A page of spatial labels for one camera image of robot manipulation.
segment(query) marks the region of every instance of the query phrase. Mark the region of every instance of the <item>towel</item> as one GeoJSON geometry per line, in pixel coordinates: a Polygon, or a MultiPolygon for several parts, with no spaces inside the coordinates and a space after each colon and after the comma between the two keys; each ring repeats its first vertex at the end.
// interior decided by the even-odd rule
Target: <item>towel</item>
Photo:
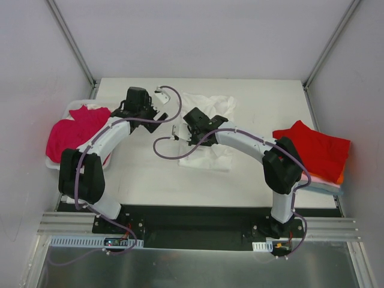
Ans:
{"type": "Polygon", "coordinates": [[[272,135],[276,139],[291,139],[309,172],[333,183],[338,181],[348,158],[349,140],[314,131],[301,121],[272,135]]]}
{"type": "MultiPolygon", "coordinates": [[[[181,121],[193,108],[198,107],[209,118],[221,115],[229,121],[233,121],[236,107],[236,99],[228,96],[194,95],[183,93],[181,121]]],[[[187,153],[191,149],[186,141],[179,141],[179,155],[187,153]]],[[[198,169],[210,169],[228,172],[232,168],[233,149],[223,145],[211,147],[200,146],[188,157],[179,160],[179,165],[198,169]]]]}
{"type": "Polygon", "coordinates": [[[60,163],[62,152],[76,149],[87,142],[100,130],[110,116],[110,110],[105,107],[88,110],[82,106],[69,111],[73,120],[62,119],[57,122],[50,132],[46,155],[55,163],[60,163]]]}

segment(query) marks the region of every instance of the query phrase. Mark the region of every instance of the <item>pink cloth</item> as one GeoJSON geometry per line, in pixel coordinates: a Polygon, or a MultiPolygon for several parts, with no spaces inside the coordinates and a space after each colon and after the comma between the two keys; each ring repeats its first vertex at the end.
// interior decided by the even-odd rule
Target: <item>pink cloth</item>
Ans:
{"type": "MultiPolygon", "coordinates": [[[[322,178],[319,178],[319,177],[316,177],[313,175],[311,175],[311,179],[312,179],[312,182],[315,182],[315,183],[321,183],[321,184],[326,184],[326,185],[333,186],[336,188],[340,188],[340,185],[337,185],[333,182],[328,182],[327,180],[324,180],[322,178]]],[[[308,181],[308,177],[306,176],[306,174],[304,172],[301,175],[301,180],[308,181]]]]}
{"type": "Polygon", "coordinates": [[[109,109],[105,107],[88,110],[86,106],[82,106],[78,110],[70,110],[69,113],[74,120],[60,120],[49,135],[46,155],[55,163],[60,163],[65,149],[76,149],[92,138],[110,116],[109,109]]]}

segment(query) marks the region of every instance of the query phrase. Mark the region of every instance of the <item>metal pole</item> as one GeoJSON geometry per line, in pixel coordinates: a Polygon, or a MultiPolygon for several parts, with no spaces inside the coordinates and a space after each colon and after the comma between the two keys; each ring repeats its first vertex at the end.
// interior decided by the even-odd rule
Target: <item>metal pole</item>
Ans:
{"type": "Polygon", "coordinates": [[[59,7],[57,6],[55,0],[46,0],[46,2],[48,4],[48,7],[51,10],[54,18],[56,19],[61,31],[63,32],[65,39],[67,40],[68,44],[70,45],[80,67],[82,68],[85,77],[87,78],[87,80],[89,81],[91,86],[94,87],[95,79],[93,78],[92,73],[86,64],[84,57],[82,56],[73,36],[71,34],[71,31],[69,30],[61,12],[60,12],[59,7]]]}
{"type": "Polygon", "coordinates": [[[362,0],[353,0],[347,9],[347,11],[344,13],[343,17],[341,18],[339,24],[337,25],[334,33],[332,34],[331,38],[328,40],[325,48],[323,49],[322,53],[320,54],[320,57],[318,58],[315,66],[313,67],[308,79],[304,82],[304,89],[308,89],[308,87],[312,84],[313,79],[315,78],[316,74],[319,72],[320,67],[324,63],[325,59],[329,55],[331,49],[335,46],[335,43],[337,39],[339,38],[340,34],[348,24],[349,20],[351,19],[352,15],[356,11],[356,8],[358,5],[362,2],[362,0]]]}

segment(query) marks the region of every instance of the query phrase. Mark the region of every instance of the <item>metal rail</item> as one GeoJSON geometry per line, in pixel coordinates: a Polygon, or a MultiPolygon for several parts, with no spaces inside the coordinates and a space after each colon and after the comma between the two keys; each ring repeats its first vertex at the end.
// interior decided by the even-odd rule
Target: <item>metal rail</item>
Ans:
{"type": "MultiPolygon", "coordinates": [[[[95,214],[46,212],[37,233],[39,235],[101,236],[92,234],[95,214]]],[[[307,217],[307,241],[361,242],[361,234],[353,218],[307,217]]]]}

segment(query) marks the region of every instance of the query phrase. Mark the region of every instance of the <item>white plastic basket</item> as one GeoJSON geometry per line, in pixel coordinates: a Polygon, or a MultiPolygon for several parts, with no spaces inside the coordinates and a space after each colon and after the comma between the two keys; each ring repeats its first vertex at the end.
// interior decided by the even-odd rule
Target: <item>white plastic basket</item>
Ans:
{"type": "MultiPolygon", "coordinates": [[[[64,112],[61,119],[65,119],[66,117],[68,117],[70,115],[70,110],[77,110],[77,109],[80,109],[83,105],[89,105],[89,104],[96,104],[96,105],[99,105],[101,107],[106,107],[111,111],[115,110],[120,105],[120,103],[112,102],[112,101],[76,100],[76,101],[72,101],[70,104],[68,104],[67,108],[65,108],[65,112],[64,112]]],[[[108,167],[108,165],[110,163],[111,155],[112,155],[112,153],[110,154],[110,156],[106,160],[105,164],[103,165],[103,169],[108,167]]],[[[48,156],[46,156],[46,166],[50,169],[60,170],[60,164],[52,162],[48,156]]]]}

